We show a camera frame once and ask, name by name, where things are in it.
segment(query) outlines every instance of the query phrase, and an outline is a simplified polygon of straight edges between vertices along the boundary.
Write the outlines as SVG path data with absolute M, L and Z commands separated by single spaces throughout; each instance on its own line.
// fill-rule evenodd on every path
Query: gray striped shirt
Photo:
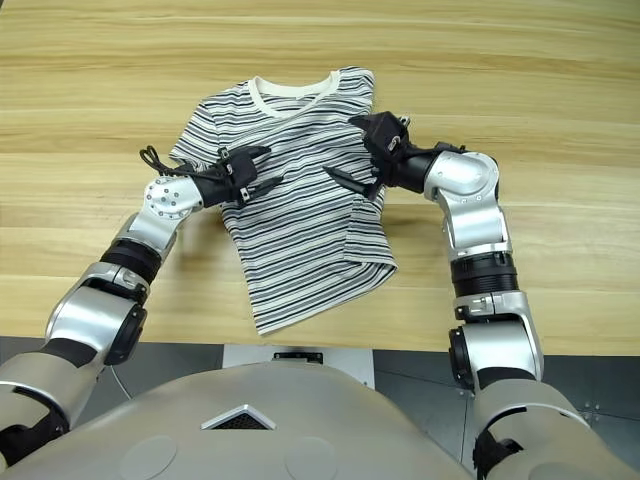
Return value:
M 242 209 L 222 205 L 260 334 L 363 295 L 397 268 L 380 225 L 384 191 L 369 202 L 322 169 L 372 181 L 360 131 L 347 123 L 370 112 L 372 95 L 373 74 L 358 67 L 306 87 L 255 77 L 205 98 L 170 153 L 201 170 L 223 146 L 271 148 L 255 183 L 282 183 Z

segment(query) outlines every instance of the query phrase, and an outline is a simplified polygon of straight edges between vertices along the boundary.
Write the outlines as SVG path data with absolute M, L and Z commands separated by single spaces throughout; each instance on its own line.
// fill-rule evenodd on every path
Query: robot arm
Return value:
M 336 169 L 329 175 L 369 199 L 382 185 L 400 186 L 444 212 L 454 312 L 465 322 L 449 333 L 457 381 L 478 392 L 501 378 L 541 380 L 543 356 L 527 296 L 518 289 L 495 160 L 446 143 L 417 148 L 409 142 L 409 119 L 389 112 L 351 121 L 364 130 L 377 180 L 364 185 Z
M 476 396 L 478 478 L 637 478 L 569 401 L 541 382 L 543 354 L 518 287 L 495 160 L 446 143 L 417 148 L 409 119 L 389 112 L 351 122 L 364 130 L 376 181 L 365 185 L 327 169 L 334 180 L 369 199 L 382 185 L 399 186 L 444 212 L 453 309 L 464 322 L 449 332 L 449 355 L 454 377 Z
M 221 149 L 221 161 L 204 172 L 170 169 L 153 147 L 141 151 L 161 173 L 147 185 L 142 209 L 54 308 L 45 345 L 0 367 L 0 472 L 68 432 L 103 368 L 129 358 L 142 333 L 150 285 L 182 222 L 221 202 L 242 205 L 280 182 L 248 188 L 257 177 L 253 159 L 269 151 Z

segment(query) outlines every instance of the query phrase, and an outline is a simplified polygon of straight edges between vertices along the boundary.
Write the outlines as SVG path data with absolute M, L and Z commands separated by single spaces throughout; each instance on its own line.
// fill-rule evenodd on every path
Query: floor tile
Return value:
M 473 421 L 473 396 L 465 394 L 467 398 L 467 411 L 464 424 L 464 439 L 462 440 L 462 465 L 472 473 L 475 473 L 473 467 L 473 447 L 476 443 L 478 432 Z
M 4 363 L 19 353 L 33 352 L 42 348 L 42 338 L 0 337 L 0 363 Z
M 594 357 L 546 356 L 543 380 L 567 397 L 576 410 L 588 411 L 593 408 L 593 369 Z
M 458 389 L 376 372 L 376 390 L 456 459 L 460 459 L 466 398 Z
M 640 421 L 595 415 L 591 428 L 613 453 L 640 472 Z
M 596 410 L 640 420 L 640 357 L 595 357 L 592 375 Z
M 99 417 L 125 401 L 127 397 L 113 378 L 111 370 L 105 368 L 80 415 L 77 426 Z
M 406 375 L 452 387 L 457 386 L 451 373 L 447 353 L 374 350 L 373 365 L 381 372 Z
M 116 371 L 135 396 L 176 378 L 220 368 L 222 349 L 222 345 L 141 343 Z

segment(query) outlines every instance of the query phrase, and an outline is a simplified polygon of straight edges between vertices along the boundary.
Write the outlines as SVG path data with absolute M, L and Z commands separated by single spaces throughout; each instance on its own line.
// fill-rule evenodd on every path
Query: wood grain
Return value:
M 259 74 L 361 65 L 412 138 L 498 159 L 547 354 L 640 353 L 640 4 L 615 1 L 6 0 L 0 12 L 0 335 L 50 309 L 141 204 L 198 100 Z M 147 341 L 445 350 L 455 325 L 441 215 L 391 191 L 399 272 L 256 334 L 218 212 L 193 217 L 148 303 Z

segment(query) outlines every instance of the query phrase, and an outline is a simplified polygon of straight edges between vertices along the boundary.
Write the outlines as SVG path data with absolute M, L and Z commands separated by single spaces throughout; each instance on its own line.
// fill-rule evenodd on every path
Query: vent grille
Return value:
M 201 430 L 275 430 L 276 424 L 251 405 L 240 405 L 200 425 Z
M 241 413 L 240 415 L 230 418 L 226 422 L 221 423 L 217 427 L 213 427 L 211 430 L 268 430 L 268 429 L 248 413 Z

